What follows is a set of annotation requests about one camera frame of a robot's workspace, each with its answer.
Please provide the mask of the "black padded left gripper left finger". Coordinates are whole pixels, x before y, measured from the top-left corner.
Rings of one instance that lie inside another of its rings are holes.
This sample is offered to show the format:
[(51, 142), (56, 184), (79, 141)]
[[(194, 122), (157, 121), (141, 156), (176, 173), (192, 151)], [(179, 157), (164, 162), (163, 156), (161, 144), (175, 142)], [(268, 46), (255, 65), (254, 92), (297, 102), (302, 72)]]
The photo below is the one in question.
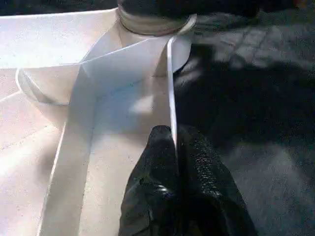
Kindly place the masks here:
[(180, 190), (175, 146), (168, 126), (155, 126), (126, 184), (120, 236), (177, 236)]

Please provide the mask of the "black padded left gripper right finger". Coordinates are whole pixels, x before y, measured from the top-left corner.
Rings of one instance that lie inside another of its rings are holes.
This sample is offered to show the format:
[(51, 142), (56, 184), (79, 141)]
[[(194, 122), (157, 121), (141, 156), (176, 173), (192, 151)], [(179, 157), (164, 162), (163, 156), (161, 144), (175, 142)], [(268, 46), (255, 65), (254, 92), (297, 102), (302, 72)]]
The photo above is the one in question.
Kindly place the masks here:
[(228, 168), (194, 127), (178, 127), (178, 158), (186, 219), (203, 236), (255, 236), (257, 230)]

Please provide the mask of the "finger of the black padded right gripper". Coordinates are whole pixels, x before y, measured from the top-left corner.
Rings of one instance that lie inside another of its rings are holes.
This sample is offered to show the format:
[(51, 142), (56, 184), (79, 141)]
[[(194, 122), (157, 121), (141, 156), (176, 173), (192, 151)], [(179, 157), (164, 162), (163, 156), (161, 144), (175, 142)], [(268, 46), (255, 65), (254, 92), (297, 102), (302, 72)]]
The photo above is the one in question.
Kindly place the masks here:
[(124, 0), (123, 10), (132, 15), (184, 17), (191, 14), (228, 13), (253, 17), (257, 0)]

